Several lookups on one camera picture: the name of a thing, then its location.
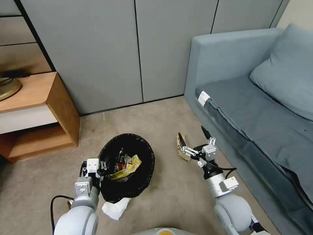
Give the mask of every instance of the floor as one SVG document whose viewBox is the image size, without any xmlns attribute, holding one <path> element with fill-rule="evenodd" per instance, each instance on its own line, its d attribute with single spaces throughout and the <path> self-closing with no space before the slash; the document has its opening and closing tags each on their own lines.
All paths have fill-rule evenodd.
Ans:
<svg viewBox="0 0 313 235">
<path fill-rule="evenodd" d="M 151 145 L 156 164 L 150 186 L 130 201 L 119 221 L 103 214 L 100 196 L 98 235 L 125 235 L 154 227 L 175 227 L 189 232 L 225 234 L 213 212 L 203 171 L 195 161 L 177 154 L 176 135 L 186 135 L 189 146 L 206 142 L 201 124 L 183 97 L 98 113 L 81 119 L 78 148 L 6 164 L 0 174 L 0 234 L 51 234 L 50 201 L 55 195 L 74 195 L 81 161 L 97 157 L 102 147 L 121 133 L 135 133 Z M 230 166 L 221 152 L 218 163 Z M 261 224 L 279 234 L 255 198 L 240 182 L 235 193 L 243 196 Z M 55 220 L 67 212 L 65 199 L 54 204 Z"/>
</svg>

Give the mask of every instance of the wooden shelf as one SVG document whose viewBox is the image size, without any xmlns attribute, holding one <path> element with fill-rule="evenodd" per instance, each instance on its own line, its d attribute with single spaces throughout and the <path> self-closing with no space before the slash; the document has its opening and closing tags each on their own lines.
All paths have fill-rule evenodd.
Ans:
<svg viewBox="0 0 313 235">
<path fill-rule="evenodd" d="M 9 160 L 12 162 L 75 146 L 59 124 L 18 132 L 17 140 L 9 155 Z"/>
<path fill-rule="evenodd" d="M 6 127 L 11 125 L 14 128 L 8 130 L 17 130 L 6 133 L 2 128 L 0 154 L 14 163 L 42 153 L 77 147 L 80 116 L 58 73 L 31 75 L 20 78 L 20 82 L 22 88 L 18 93 L 0 101 L 0 116 Z M 35 110 L 40 106 L 46 107 L 44 115 Z"/>
<path fill-rule="evenodd" d="M 56 76 L 56 72 L 51 72 L 20 78 L 21 90 L 0 102 L 0 113 L 45 104 Z"/>
</svg>

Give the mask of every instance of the gray wall panel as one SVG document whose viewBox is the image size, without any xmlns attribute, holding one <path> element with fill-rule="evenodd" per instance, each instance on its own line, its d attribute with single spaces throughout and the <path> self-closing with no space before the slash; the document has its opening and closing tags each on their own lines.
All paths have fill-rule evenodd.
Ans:
<svg viewBox="0 0 313 235">
<path fill-rule="evenodd" d="M 136 0 L 143 100 L 184 93 L 194 36 L 209 34 L 217 0 Z"/>
<path fill-rule="evenodd" d="M 14 0 L 1 0 L 0 3 L 0 16 L 3 15 L 20 15 Z"/>
<path fill-rule="evenodd" d="M 212 33 L 269 28 L 281 0 L 219 0 Z"/>
<path fill-rule="evenodd" d="M 0 18 L 0 46 L 36 42 L 24 17 Z"/>
<path fill-rule="evenodd" d="M 283 15 L 288 3 L 290 0 L 282 0 L 281 5 L 275 15 L 275 18 L 273 19 L 273 22 L 271 24 L 271 28 L 276 28 L 281 16 Z"/>
<path fill-rule="evenodd" d="M 21 0 L 80 114 L 142 102 L 133 0 Z"/>
</svg>

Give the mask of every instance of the white drawer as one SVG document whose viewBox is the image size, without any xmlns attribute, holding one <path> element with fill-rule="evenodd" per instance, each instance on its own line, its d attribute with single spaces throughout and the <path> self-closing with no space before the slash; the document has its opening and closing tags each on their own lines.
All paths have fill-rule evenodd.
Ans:
<svg viewBox="0 0 313 235">
<path fill-rule="evenodd" d="M 0 113 L 0 134 L 57 122 L 47 105 Z"/>
</svg>

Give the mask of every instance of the black trash bin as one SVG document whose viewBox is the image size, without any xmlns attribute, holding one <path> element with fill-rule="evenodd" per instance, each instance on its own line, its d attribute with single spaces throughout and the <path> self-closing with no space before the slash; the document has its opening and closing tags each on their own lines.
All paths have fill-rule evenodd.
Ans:
<svg viewBox="0 0 313 235">
<path fill-rule="evenodd" d="M 104 174 L 113 174 L 115 158 L 121 148 L 129 156 L 137 154 L 141 165 L 126 182 L 117 182 L 104 177 L 101 181 L 101 193 L 107 202 L 117 203 L 122 198 L 137 197 L 148 187 L 154 170 L 155 157 L 148 142 L 136 134 L 121 134 L 111 139 L 99 154 L 100 161 L 109 162 L 108 170 Z"/>
</svg>

